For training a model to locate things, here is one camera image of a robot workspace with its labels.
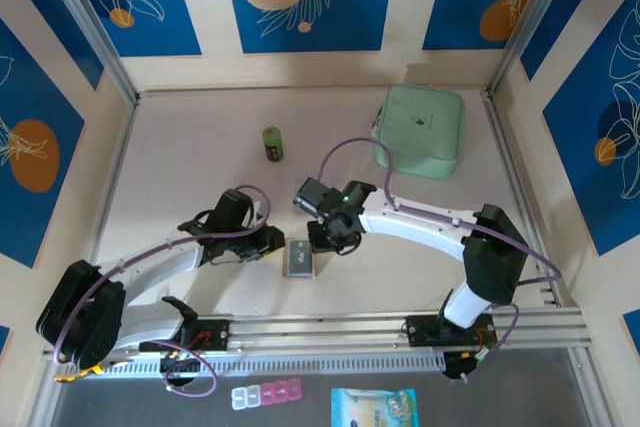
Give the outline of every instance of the green pouch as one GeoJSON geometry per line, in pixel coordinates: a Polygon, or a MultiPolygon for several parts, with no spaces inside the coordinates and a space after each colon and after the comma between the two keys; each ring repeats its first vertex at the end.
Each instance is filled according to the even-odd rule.
{"type": "MultiPolygon", "coordinates": [[[[378,112],[371,135],[393,152],[394,170],[446,179],[460,156],[465,107],[451,92],[396,85],[378,112]]],[[[381,147],[376,162],[388,167],[381,147]]]]}

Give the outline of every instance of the metal frame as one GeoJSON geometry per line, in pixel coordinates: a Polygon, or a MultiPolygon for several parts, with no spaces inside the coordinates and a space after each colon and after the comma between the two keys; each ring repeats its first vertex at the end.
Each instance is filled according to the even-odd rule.
{"type": "Polygon", "coordinates": [[[502,59],[491,83],[487,86],[490,98],[504,85],[511,68],[520,61],[520,57],[538,28],[542,17],[549,8],[552,0],[532,0],[527,4],[520,20],[507,41],[502,59]]]}
{"type": "Polygon", "coordinates": [[[139,98],[138,92],[91,2],[89,0],[63,0],[63,2],[96,55],[111,74],[120,94],[135,108],[139,98]]]}
{"type": "MultiPolygon", "coordinates": [[[[206,351],[201,355],[216,364],[216,370],[223,376],[276,372],[330,374],[344,373],[345,369],[352,373],[380,370],[409,372],[415,369],[444,370],[444,352],[475,348],[473,345],[410,347],[403,332],[409,315],[437,315],[437,312],[200,317],[202,320],[228,319],[231,322],[227,350],[206,351]]],[[[496,309],[492,315],[496,334],[500,336],[511,324],[513,314],[508,309],[496,309]]],[[[522,309],[518,323],[503,348],[586,349],[591,346],[591,337],[580,309],[547,307],[522,309]]],[[[164,355],[137,349],[114,351],[109,360],[127,359],[131,363],[107,368],[101,377],[157,377],[158,361],[164,355]]],[[[67,366],[62,372],[63,375],[71,375],[77,372],[77,368],[67,366]]],[[[192,377],[198,372],[200,370],[184,376],[192,377]]]]}
{"type": "MultiPolygon", "coordinates": [[[[485,92],[483,95],[483,103],[487,117],[489,118],[489,124],[491,125],[494,140],[498,147],[500,159],[502,160],[502,166],[504,167],[505,174],[509,181],[509,188],[511,189],[511,194],[513,195],[516,208],[518,210],[518,216],[520,217],[526,231],[526,237],[532,244],[534,250],[549,258],[549,253],[545,248],[540,229],[538,228],[538,224],[533,214],[533,209],[531,208],[531,196],[527,192],[523,182],[524,177],[522,172],[524,169],[519,166],[519,163],[513,155],[505,123],[502,121],[500,111],[496,108],[496,105],[488,92],[485,92]]],[[[550,274],[549,270],[540,264],[536,264],[536,268],[538,271],[544,272],[547,275],[550,274]]],[[[543,285],[544,287],[541,287],[540,290],[546,304],[555,304],[562,307],[569,303],[569,299],[564,298],[561,290],[558,289],[555,283],[543,285]]]]}
{"type": "Polygon", "coordinates": [[[120,173],[122,172],[122,164],[124,163],[124,158],[127,153],[127,147],[129,146],[129,140],[131,139],[131,135],[133,134],[133,127],[136,122],[136,117],[138,115],[138,109],[134,108],[129,117],[127,118],[127,126],[125,128],[124,133],[122,134],[122,138],[120,139],[120,147],[118,149],[118,153],[116,156],[115,164],[112,168],[109,186],[107,187],[107,193],[104,200],[104,205],[102,206],[100,212],[100,219],[95,228],[95,236],[93,237],[93,241],[87,247],[87,260],[88,262],[95,264],[98,260],[98,252],[100,250],[100,244],[102,242],[102,237],[104,234],[104,230],[107,227],[107,219],[109,218],[109,212],[111,211],[111,205],[113,204],[113,198],[116,194],[116,187],[118,186],[118,180],[120,180],[120,173]]]}

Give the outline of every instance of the colorful packet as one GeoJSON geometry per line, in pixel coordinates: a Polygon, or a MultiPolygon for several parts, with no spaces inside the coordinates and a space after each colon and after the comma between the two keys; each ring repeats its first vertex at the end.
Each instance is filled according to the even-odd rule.
{"type": "Polygon", "coordinates": [[[419,426],[414,389],[331,389],[331,427],[419,426]]]}

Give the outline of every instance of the green bottle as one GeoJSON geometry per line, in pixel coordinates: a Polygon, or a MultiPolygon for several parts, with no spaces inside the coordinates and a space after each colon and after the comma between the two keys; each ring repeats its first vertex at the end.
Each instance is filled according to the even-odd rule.
{"type": "Polygon", "coordinates": [[[267,159],[271,162],[280,162],[284,157],[280,129],[273,126],[267,127],[262,131],[262,140],[264,142],[264,150],[267,153],[267,159]]]}

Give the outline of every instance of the cable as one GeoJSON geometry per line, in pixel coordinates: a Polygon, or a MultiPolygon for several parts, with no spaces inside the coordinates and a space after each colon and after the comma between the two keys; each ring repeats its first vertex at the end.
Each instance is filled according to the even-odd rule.
{"type": "Polygon", "coordinates": [[[507,328],[506,332],[504,333],[504,335],[500,338],[500,340],[498,342],[496,342],[496,345],[493,346],[493,348],[489,351],[489,353],[487,354],[487,356],[482,360],[482,362],[479,362],[478,365],[476,366],[476,368],[469,372],[468,374],[462,374],[460,376],[460,378],[462,379],[462,381],[465,384],[469,383],[469,379],[471,379],[472,377],[476,376],[478,374],[478,371],[480,370],[480,366],[482,364],[484,364],[487,360],[489,360],[491,357],[493,357],[498,350],[500,350],[500,347],[502,347],[505,342],[507,341],[507,339],[509,338],[509,336],[511,335],[511,332],[513,332],[513,329],[516,328],[516,324],[518,323],[518,318],[520,317],[520,308],[514,304],[513,302],[510,304],[505,304],[505,305],[496,305],[493,304],[491,306],[491,308],[497,308],[497,307],[506,307],[506,306],[511,306],[513,307],[513,320],[511,321],[511,325],[509,325],[509,327],[507,328]]]}
{"type": "MultiPolygon", "coordinates": [[[[58,335],[58,338],[56,339],[56,343],[55,343],[54,348],[53,348],[53,361],[54,361],[54,363],[56,363],[58,365],[61,365],[61,364],[66,364],[66,363],[69,362],[69,359],[61,358],[61,350],[62,350],[62,345],[64,344],[64,341],[65,341],[67,335],[69,334],[69,330],[71,329],[71,326],[75,322],[75,320],[78,317],[78,314],[80,313],[80,311],[89,302],[89,299],[93,296],[93,294],[95,294],[95,292],[105,282],[107,282],[107,280],[109,280],[114,275],[119,274],[121,272],[124,272],[126,269],[128,269],[132,265],[134,265],[134,264],[136,264],[138,262],[141,262],[143,260],[146,260],[149,257],[152,257],[153,255],[155,255],[155,254],[157,254],[159,252],[171,249],[172,247],[177,246],[177,245],[182,245],[182,244],[186,244],[186,243],[189,243],[189,242],[196,242],[198,240],[203,240],[203,239],[234,239],[234,238],[238,238],[238,237],[243,237],[245,235],[251,235],[254,232],[257,232],[258,230],[260,230],[262,227],[264,227],[264,225],[267,223],[267,220],[269,219],[269,215],[271,214],[271,202],[269,201],[269,197],[267,196],[267,194],[262,189],[260,189],[259,187],[253,186],[253,185],[245,184],[245,185],[240,185],[240,186],[236,187],[236,190],[241,190],[241,189],[254,190],[254,191],[258,192],[264,198],[265,215],[260,220],[260,222],[258,222],[253,227],[251,227],[249,229],[246,229],[246,230],[243,230],[243,231],[240,231],[240,232],[202,234],[202,235],[195,235],[195,236],[192,236],[192,237],[184,237],[182,239],[177,239],[177,240],[174,240],[174,241],[167,241],[165,244],[157,245],[156,247],[153,247],[153,248],[151,248],[151,249],[149,249],[149,250],[147,250],[145,252],[142,252],[141,254],[138,254],[135,257],[132,257],[129,260],[126,260],[126,261],[122,262],[120,265],[118,265],[118,266],[114,267],[113,269],[111,269],[109,272],[107,272],[102,277],[100,277],[91,287],[89,287],[89,289],[87,289],[87,291],[80,298],[80,300],[78,300],[78,303],[74,306],[73,310],[71,311],[71,313],[67,317],[67,320],[64,323],[64,325],[62,326],[62,329],[60,330],[60,334],[58,335]]],[[[156,343],[165,342],[166,343],[166,342],[170,342],[170,341],[162,340],[162,341],[154,341],[154,342],[156,342],[156,343]]],[[[183,352],[185,351],[184,347],[176,347],[176,348],[178,348],[178,350],[182,350],[183,352]]],[[[206,361],[204,361],[204,359],[202,359],[200,356],[198,356],[195,353],[192,354],[191,351],[189,351],[187,353],[189,353],[190,355],[193,355],[194,357],[196,357],[198,360],[200,360],[203,363],[203,365],[205,365],[205,367],[207,367],[207,369],[209,371],[213,372],[213,368],[211,366],[209,366],[209,364],[207,364],[206,361]]]]}
{"type": "Polygon", "coordinates": [[[344,257],[345,255],[353,254],[356,250],[358,250],[358,247],[360,247],[360,244],[362,243],[362,234],[360,232],[354,232],[354,236],[356,238],[356,243],[353,245],[353,247],[351,247],[347,251],[343,250],[341,252],[336,252],[340,257],[344,257]]]}
{"type": "Polygon", "coordinates": [[[213,394],[216,390],[216,388],[218,387],[218,377],[216,376],[216,372],[213,369],[213,367],[211,366],[211,364],[209,362],[207,362],[206,360],[204,360],[200,355],[196,354],[193,350],[189,349],[188,347],[183,347],[180,344],[170,341],[170,340],[151,340],[150,342],[153,342],[154,344],[158,344],[158,345],[163,345],[165,347],[169,347],[171,349],[174,350],[179,350],[181,352],[184,352],[185,354],[191,355],[192,357],[194,357],[194,359],[187,359],[185,361],[182,362],[176,362],[175,364],[173,364],[171,367],[169,367],[167,369],[167,371],[162,375],[162,381],[164,382],[164,384],[167,386],[167,390],[169,392],[173,392],[174,394],[178,394],[181,395],[182,397],[190,397],[190,398],[194,398],[194,399],[199,399],[202,397],[207,397],[211,394],[213,394]],[[183,362],[192,362],[194,360],[197,360],[200,364],[204,365],[205,368],[211,372],[211,387],[209,387],[209,390],[205,391],[205,392],[200,392],[200,393],[189,393],[189,392],[185,392],[184,390],[180,390],[180,389],[176,389],[173,385],[171,385],[171,383],[169,382],[169,373],[174,370],[177,366],[182,365],[183,362]]]}
{"type": "Polygon", "coordinates": [[[327,162],[329,161],[329,158],[333,155],[333,153],[339,148],[347,144],[351,144],[353,142],[371,142],[372,144],[375,144],[378,147],[381,147],[387,154],[387,159],[389,159],[389,166],[387,167],[387,174],[384,178],[384,194],[387,198],[387,201],[389,202],[389,205],[392,205],[396,210],[401,212],[406,212],[408,214],[426,217],[428,219],[435,220],[437,222],[444,222],[457,227],[463,227],[469,230],[476,230],[485,235],[490,235],[491,237],[501,240],[511,245],[512,247],[515,247],[516,249],[524,252],[525,254],[530,255],[534,259],[546,265],[553,272],[551,275],[548,275],[546,277],[537,277],[534,279],[522,280],[518,282],[519,286],[537,284],[540,282],[555,282],[559,280],[560,277],[562,276],[562,274],[560,273],[560,269],[558,269],[558,267],[556,267],[556,265],[553,262],[551,262],[549,259],[547,259],[545,256],[539,254],[535,250],[531,249],[529,246],[522,244],[517,240],[514,240],[511,237],[503,234],[502,232],[498,232],[497,230],[491,229],[489,227],[485,227],[484,225],[473,224],[471,222],[467,222],[462,219],[456,219],[455,217],[451,217],[449,215],[439,214],[437,212],[431,212],[428,210],[417,209],[415,207],[408,207],[406,205],[400,205],[400,206],[396,205],[395,199],[391,195],[391,188],[390,188],[391,175],[393,174],[393,154],[389,149],[389,147],[387,147],[385,144],[383,144],[379,140],[374,139],[372,137],[354,137],[352,139],[344,140],[339,144],[337,144],[335,147],[333,147],[327,153],[327,155],[322,160],[322,163],[320,164],[320,169],[318,170],[318,176],[316,177],[318,181],[320,181],[320,179],[322,178],[322,174],[324,172],[325,166],[327,165],[327,162]]]}

